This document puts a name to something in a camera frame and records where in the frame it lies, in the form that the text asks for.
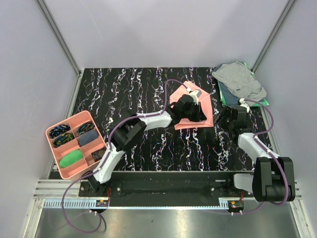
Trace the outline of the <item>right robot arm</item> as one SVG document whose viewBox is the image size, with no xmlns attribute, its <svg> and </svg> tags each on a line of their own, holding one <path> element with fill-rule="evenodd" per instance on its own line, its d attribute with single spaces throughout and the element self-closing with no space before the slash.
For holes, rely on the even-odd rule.
<svg viewBox="0 0 317 238">
<path fill-rule="evenodd" d="M 216 124 L 227 130 L 255 163 L 252 174 L 237 173 L 225 184 L 229 196 L 237 196 L 242 190 L 251 193 L 256 201 L 283 205 L 295 199 L 294 165 L 289 157 L 281 157 L 270 150 L 253 133 L 248 123 L 248 109 L 242 106 L 225 107 Z"/>
</svg>

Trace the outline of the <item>pink satin napkin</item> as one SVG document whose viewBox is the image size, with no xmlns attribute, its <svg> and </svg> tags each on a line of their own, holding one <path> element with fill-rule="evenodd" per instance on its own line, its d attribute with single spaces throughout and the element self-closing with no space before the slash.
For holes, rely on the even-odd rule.
<svg viewBox="0 0 317 238">
<path fill-rule="evenodd" d="M 181 119 L 180 122 L 174 126 L 175 130 L 200 127 L 213 127 L 213 113 L 210 94 L 201 89 L 200 87 L 198 87 L 197 85 L 195 85 L 193 82 L 185 81 L 184 85 L 189 87 L 192 91 L 201 91 L 202 94 L 199 96 L 198 101 L 201 103 L 202 112 L 204 113 L 207 119 L 200 122 L 193 122 L 188 119 Z M 169 96 L 169 102 L 177 102 L 183 94 L 189 94 L 188 90 L 184 86 L 178 87 Z"/>
</svg>

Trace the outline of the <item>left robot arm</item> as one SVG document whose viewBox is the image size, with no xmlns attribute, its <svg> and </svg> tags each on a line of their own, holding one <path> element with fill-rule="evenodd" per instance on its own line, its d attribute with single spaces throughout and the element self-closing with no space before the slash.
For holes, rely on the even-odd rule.
<svg viewBox="0 0 317 238">
<path fill-rule="evenodd" d="M 121 157 L 130 151 L 145 131 L 156 128 L 168 128 L 188 120 L 195 124 L 212 119 L 211 98 L 200 90 L 183 94 L 176 102 L 165 101 L 161 111 L 146 114 L 129 114 L 112 129 L 106 151 L 98 166 L 87 175 L 90 191 L 95 196 L 106 193 L 111 174 Z"/>
</svg>

